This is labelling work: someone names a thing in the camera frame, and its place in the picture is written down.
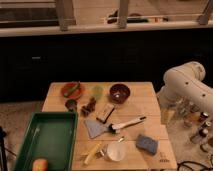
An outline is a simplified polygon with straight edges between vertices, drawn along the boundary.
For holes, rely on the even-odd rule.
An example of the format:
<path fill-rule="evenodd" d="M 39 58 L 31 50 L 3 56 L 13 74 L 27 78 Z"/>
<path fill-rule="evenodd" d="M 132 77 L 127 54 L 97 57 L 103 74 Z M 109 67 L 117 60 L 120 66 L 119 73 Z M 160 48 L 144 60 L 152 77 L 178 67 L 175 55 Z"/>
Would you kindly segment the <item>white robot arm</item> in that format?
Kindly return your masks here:
<path fill-rule="evenodd" d="M 193 102 L 202 112 L 213 115 L 213 88 L 202 82 L 206 71 L 196 61 L 168 69 L 164 85 L 158 93 L 161 108 L 169 108 L 182 98 Z"/>

